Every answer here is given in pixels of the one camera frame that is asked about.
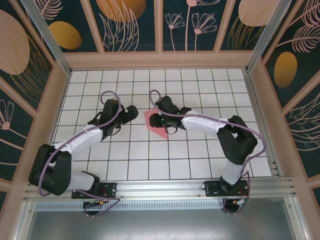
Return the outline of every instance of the grid floor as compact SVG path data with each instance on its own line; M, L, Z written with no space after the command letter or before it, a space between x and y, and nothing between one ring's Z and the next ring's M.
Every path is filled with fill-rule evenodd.
M152 109L149 91L171 97L179 108L216 118L240 116L259 132L241 69L157 69L73 71L59 116L54 143L82 131L103 109L99 95L117 92L126 108L135 105L139 116L121 131L86 149L74 159L72 170L88 171L107 181L219 178L227 159L217 139L179 129L165 140L146 127L144 112ZM258 146L254 154L262 149ZM250 161L252 177L270 177L264 154Z

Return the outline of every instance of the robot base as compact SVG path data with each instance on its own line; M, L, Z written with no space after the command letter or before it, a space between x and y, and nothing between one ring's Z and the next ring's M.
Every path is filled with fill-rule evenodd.
M248 182L246 180L239 180L236 183L236 186L233 190L229 192L225 192L220 186L220 180L213 180L213 181L205 181L202 186L204 185L203 190L205 190L206 197L237 197L241 196L241 191L248 195Z
M117 192L117 184L115 182L102 182L99 186L99 191L96 194L99 197L104 198L115 198ZM78 191L72 191L72 199L92 199L91 196L87 196Z

